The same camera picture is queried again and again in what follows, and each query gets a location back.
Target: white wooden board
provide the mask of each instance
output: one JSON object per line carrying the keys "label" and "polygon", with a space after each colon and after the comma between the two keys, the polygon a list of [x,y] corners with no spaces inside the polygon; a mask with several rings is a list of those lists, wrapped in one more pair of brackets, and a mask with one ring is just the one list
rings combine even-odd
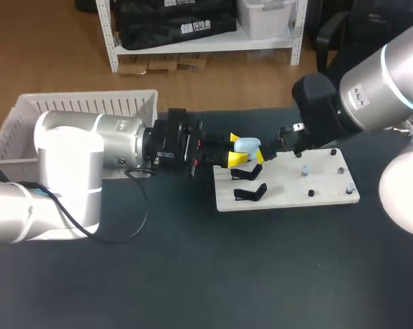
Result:
{"label": "white wooden board", "polygon": [[[305,151],[301,158],[293,152],[278,153],[274,160],[263,163],[263,170],[252,182],[231,180],[230,169],[214,166],[217,209],[239,211],[357,203],[360,198],[357,190],[346,194],[347,186],[354,181],[342,152],[336,150],[335,156],[330,149]],[[255,165],[249,162],[235,168],[252,171]],[[305,165],[310,171],[307,177],[301,175]],[[338,173],[340,167],[344,168],[343,174]],[[235,188],[255,192],[262,183],[268,185],[268,190],[260,201],[235,201]],[[315,190],[313,197],[308,196],[309,190]]]}

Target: black chair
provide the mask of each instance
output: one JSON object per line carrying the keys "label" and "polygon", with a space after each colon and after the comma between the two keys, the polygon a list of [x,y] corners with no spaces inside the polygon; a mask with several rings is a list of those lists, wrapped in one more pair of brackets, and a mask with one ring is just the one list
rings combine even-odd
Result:
{"label": "black chair", "polygon": [[[413,0],[357,0],[350,12],[335,14],[320,30],[316,41],[318,71],[339,89],[342,76],[413,26]],[[330,42],[338,31],[342,42],[327,66]]]}

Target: bolt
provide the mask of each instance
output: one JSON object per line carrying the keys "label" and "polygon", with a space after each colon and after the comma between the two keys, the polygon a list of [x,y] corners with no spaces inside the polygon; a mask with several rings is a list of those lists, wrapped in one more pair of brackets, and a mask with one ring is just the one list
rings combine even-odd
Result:
{"label": "bolt", "polygon": [[345,190],[345,193],[346,193],[346,194],[351,194],[351,193],[353,193],[354,191],[356,191],[356,186],[354,185],[354,183],[350,183],[350,184],[347,186],[347,188],[346,188],[346,190]]}
{"label": "bolt", "polygon": [[306,177],[306,176],[308,176],[309,174],[310,174],[309,168],[307,168],[307,166],[304,166],[304,167],[303,167],[303,170],[301,171],[301,175],[304,176],[304,177]]}

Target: shelf leg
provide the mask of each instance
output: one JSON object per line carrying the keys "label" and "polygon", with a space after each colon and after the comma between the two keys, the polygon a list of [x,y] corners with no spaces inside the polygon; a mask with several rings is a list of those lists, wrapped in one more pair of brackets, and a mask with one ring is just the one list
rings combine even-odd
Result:
{"label": "shelf leg", "polygon": [[108,51],[108,57],[112,72],[118,72],[118,56],[115,53],[114,36],[112,25],[110,24],[110,1],[96,0],[98,8],[99,21],[102,24],[104,43]]}
{"label": "shelf leg", "polygon": [[307,0],[299,0],[296,9],[296,20],[294,27],[294,44],[292,47],[291,65],[298,65],[300,62],[301,44],[303,43],[305,13],[307,10]]}

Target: white storage box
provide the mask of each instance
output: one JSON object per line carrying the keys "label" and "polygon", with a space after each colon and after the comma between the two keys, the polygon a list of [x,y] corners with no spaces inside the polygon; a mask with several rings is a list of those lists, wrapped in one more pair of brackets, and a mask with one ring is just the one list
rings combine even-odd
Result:
{"label": "white storage box", "polygon": [[296,0],[238,0],[238,17],[251,39],[274,38],[286,33]]}
{"label": "white storage box", "polygon": [[[0,130],[0,170],[11,182],[38,180],[34,127],[49,110],[139,116],[148,126],[156,120],[156,90],[21,95]],[[125,178],[118,169],[105,169],[104,179]]]}

